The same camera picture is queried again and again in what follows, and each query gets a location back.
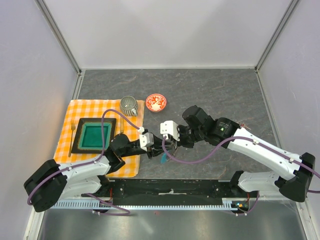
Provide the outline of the blue tag keyring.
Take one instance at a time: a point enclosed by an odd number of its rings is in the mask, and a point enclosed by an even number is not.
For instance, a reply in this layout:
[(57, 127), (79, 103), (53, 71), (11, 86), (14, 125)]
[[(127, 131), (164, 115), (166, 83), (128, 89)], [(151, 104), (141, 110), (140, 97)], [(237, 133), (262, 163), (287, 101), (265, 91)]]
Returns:
[[(170, 154), (170, 155), (172, 155), (173, 157), (175, 157), (176, 156), (176, 154), (177, 154), (177, 152), (178, 152), (178, 147), (174, 147), (174, 148), (172, 148), (172, 149), (168, 149), (167, 151), (168, 151), (168, 153)], [(168, 154), (167, 153), (163, 153), (162, 154), (162, 156), (161, 156), (161, 160), (160, 160), (160, 163), (161, 164), (165, 164), (166, 162), (168, 162), (168, 161), (170, 161), (171, 160), (171, 158), (168, 156)]]

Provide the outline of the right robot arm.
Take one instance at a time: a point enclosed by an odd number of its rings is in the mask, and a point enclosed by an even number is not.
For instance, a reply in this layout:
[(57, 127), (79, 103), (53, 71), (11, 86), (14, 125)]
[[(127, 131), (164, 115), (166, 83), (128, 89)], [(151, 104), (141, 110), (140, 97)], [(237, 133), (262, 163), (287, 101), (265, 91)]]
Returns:
[(205, 141), (212, 146), (241, 153), (268, 167), (267, 172), (237, 171), (229, 184), (235, 197), (245, 192), (279, 192), (284, 197), (304, 202), (313, 178), (316, 158), (305, 152), (301, 155), (268, 143), (225, 118), (213, 119), (202, 108), (193, 105), (182, 114), (187, 123), (173, 128), (173, 137), (179, 146), (192, 148)]

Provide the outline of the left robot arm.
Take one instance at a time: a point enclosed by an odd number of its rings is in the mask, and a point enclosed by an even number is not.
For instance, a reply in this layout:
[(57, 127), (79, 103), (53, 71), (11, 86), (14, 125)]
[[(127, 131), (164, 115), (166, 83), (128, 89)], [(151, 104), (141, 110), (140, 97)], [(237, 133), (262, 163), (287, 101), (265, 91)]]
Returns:
[(28, 195), (27, 204), (36, 212), (53, 207), (59, 200), (82, 195), (106, 196), (110, 191), (102, 176), (114, 173), (125, 165), (124, 157), (146, 154), (156, 157), (176, 147), (179, 138), (164, 134), (163, 138), (146, 132), (135, 141), (121, 133), (100, 155), (75, 163), (59, 164), (54, 159), (45, 161), (23, 184)]

